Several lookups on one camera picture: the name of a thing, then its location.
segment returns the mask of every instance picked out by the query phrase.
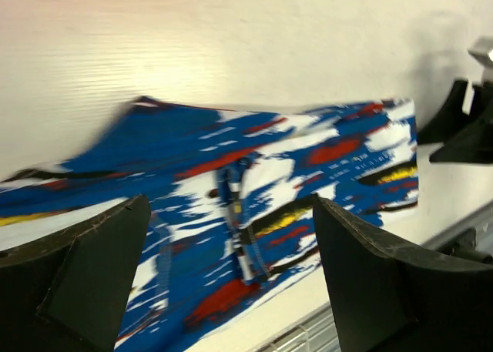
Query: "folded cloth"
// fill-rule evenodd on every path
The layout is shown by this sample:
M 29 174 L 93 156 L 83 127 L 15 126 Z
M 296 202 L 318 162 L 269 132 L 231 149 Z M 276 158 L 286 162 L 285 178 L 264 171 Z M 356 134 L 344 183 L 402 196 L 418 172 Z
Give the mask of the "folded cloth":
M 141 97 L 87 152 L 0 185 L 0 243 L 146 194 L 153 215 L 116 348 L 185 350 L 320 265 L 312 194 L 380 226 L 410 212 L 413 112 L 406 99 L 284 115 Z

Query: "metal bracket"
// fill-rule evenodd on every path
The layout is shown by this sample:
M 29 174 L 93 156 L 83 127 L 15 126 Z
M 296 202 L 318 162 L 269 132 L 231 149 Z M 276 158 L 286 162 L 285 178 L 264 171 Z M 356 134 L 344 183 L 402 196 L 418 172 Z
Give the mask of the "metal bracket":
M 493 264 L 493 256 L 476 250 L 476 229 L 469 227 L 446 242 L 438 252 L 464 260 Z
M 493 82 L 493 38 L 480 37 L 468 52 L 484 68 L 482 82 Z

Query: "red paint splotch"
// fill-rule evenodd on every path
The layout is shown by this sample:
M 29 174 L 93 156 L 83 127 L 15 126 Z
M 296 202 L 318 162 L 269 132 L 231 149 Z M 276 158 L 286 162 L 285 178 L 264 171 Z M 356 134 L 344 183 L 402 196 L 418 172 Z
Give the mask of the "red paint splotch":
M 319 165 L 321 163 L 327 163 L 335 159 L 339 159 L 362 145 L 361 139 L 346 139 L 341 140 L 335 146 L 321 146 L 316 148 L 308 156 L 308 164 Z
M 299 189 L 302 188 L 303 186 L 306 186 L 314 181 L 320 180 L 322 178 L 322 175 L 324 173 L 319 173 L 315 176 L 310 177 L 309 179 L 306 179 L 305 181 L 302 181 L 301 183 L 297 184 L 294 186 L 294 189 Z
M 356 119 L 358 117 L 364 117 L 364 116 L 372 116 L 375 113 L 382 112 L 384 110 L 384 105 L 383 103 L 370 103 L 364 106 L 362 109 L 359 111 L 353 113 L 352 115 L 349 115 L 347 117 L 344 117 L 345 119 Z
M 308 225 L 299 226 L 296 229 L 292 230 L 290 233 L 283 235 L 281 238 L 271 240 L 269 242 L 269 246 L 277 246 L 281 243 L 284 243 L 288 239 L 297 238 L 299 235 L 307 232 L 309 229 L 310 228 L 308 227 Z
M 387 191 L 389 193 L 395 193 L 401 189 L 413 189 L 417 187 L 418 187 L 418 181 L 406 181 L 399 186 L 391 186 L 390 188 L 387 188 Z
M 246 156 L 249 153 L 252 153 L 259 146 L 251 146 L 250 148 L 240 149 L 231 153 L 227 153 L 224 156 L 221 156 L 218 159 L 213 161 L 201 163 L 197 166 L 188 169 L 182 173 L 177 173 L 175 177 L 178 179 L 186 179 L 188 177 L 199 175 L 200 173 L 206 173 L 207 171 L 212 171 L 214 169 L 219 169 L 222 166 L 227 165 L 228 163 L 234 162 L 241 157 Z
M 253 296 L 260 289 L 258 283 L 245 285 L 240 279 L 224 284 L 214 294 L 203 300 L 199 306 L 185 318 L 187 327 L 196 327 L 202 322 L 216 321 L 233 307 Z
M 219 196 L 219 190 L 218 189 L 212 189 L 207 193 L 207 196 L 209 198 L 217 198 Z
M 377 132 L 378 130 L 382 130 L 385 127 L 387 127 L 387 125 L 388 125 L 388 121 L 386 121 L 386 123 L 383 124 L 383 125 L 381 125 L 381 126 L 377 126 L 377 127 L 373 128 L 373 129 L 369 129 L 368 131 L 365 132 L 365 135 L 370 135 L 370 134 L 372 134 L 374 132 Z
M 173 242 L 173 244 L 171 245 L 171 252 L 175 256 L 177 254 L 182 253 L 184 250 L 188 250 L 194 244 L 195 244 L 195 240 L 190 238 L 183 238 L 177 240 L 176 242 Z
M 133 334 L 140 332 L 141 330 L 146 329 L 150 324 L 152 324 L 160 315 L 163 313 L 163 310 L 151 310 L 147 315 L 144 316 L 143 321 L 140 324 L 137 324 L 135 328 L 131 329 L 125 334 L 120 335 L 116 341 L 120 342 L 122 339 L 131 337 Z
M 67 179 L 60 179 L 60 180 L 51 181 L 49 183 L 44 183 L 42 184 L 42 186 L 50 190 L 61 190 L 67 188 L 69 184 L 67 183 Z
M 124 177 L 132 174 L 133 173 L 110 173 L 109 175 L 106 175 L 106 177 L 109 177 L 111 179 L 116 179 L 117 177 Z
M 265 123 L 262 123 L 260 125 L 250 127 L 249 129 L 246 129 L 245 131 L 243 131 L 243 134 L 253 134 L 254 132 L 259 132 L 260 130 L 267 129 L 271 126 L 277 125 L 278 123 L 282 123 L 286 120 L 287 120 L 286 117 L 282 117 L 280 119 L 274 119 L 272 121 L 265 122 Z

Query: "fabric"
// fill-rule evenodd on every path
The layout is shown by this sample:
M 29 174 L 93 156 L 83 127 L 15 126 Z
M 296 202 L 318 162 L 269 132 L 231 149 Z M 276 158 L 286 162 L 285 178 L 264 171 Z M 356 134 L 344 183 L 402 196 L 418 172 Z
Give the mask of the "fabric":
M 0 241 L 146 194 L 153 216 L 116 349 L 181 351 L 319 267 L 312 194 L 379 226 L 409 213 L 415 148 L 406 99 L 281 115 L 142 97 L 87 152 L 0 185 Z

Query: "yellow stripe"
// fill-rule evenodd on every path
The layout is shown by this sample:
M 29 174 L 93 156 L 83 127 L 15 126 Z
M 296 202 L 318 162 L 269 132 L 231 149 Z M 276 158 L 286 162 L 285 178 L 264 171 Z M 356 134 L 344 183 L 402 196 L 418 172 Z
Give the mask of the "yellow stripe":
M 398 169 L 397 171 L 393 171 L 390 175 L 384 176 L 378 180 L 380 184 L 389 183 L 391 181 L 405 179 L 407 177 L 412 177 L 418 172 L 417 167 L 411 167 L 409 169 Z
M 299 209 L 299 210 L 295 210 L 295 211 L 290 212 L 290 213 L 283 214 L 280 217 L 280 219 L 278 219 L 278 221 L 276 221 L 272 225 L 266 227 L 265 229 L 259 231 L 256 234 L 256 236 L 262 236 L 262 235 L 270 234 L 273 231 L 276 231 L 278 229 L 282 229 L 282 228 L 290 225 L 291 223 L 294 223 L 300 217 L 302 217 L 302 215 L 304 215 L 307 211 L 311 210 L 311 208 L 312 207 L 307 207 L 307 208 L 304 208 L 304 209 Z
M 12 225 L 13 223 L 22 223 L 25 221 L 32 221 L 37 219 L 42 219 L 43 217 L 50 217 L 58 215 L 57 212 L 47 212 L 47 213 L 33 213 L 32 215 L 22 215 L 22 216 L 10 216 L 10 217 L 0 217 L 0 226 Z

